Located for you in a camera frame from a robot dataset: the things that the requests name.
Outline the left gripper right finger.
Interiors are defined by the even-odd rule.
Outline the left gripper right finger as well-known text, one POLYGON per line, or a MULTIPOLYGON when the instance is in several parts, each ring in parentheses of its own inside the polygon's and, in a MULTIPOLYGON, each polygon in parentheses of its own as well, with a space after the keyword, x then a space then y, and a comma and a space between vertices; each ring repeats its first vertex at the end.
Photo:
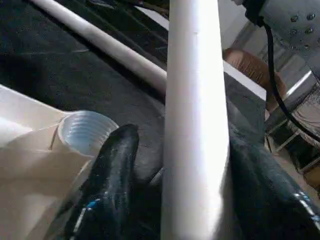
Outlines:
POLYGON ((245 130, 229 126, 234 210, 246 240, 318 240, 320 209, 245 130))

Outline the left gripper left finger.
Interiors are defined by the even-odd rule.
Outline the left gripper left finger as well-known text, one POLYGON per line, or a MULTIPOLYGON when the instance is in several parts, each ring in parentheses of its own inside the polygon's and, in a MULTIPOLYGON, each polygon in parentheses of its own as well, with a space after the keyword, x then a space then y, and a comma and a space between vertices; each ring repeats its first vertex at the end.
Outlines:
POLYGON ((63 229, 64 240, 122 239, 139 140, 134 124, 109 135, 79 188, 79 198, 63 229))

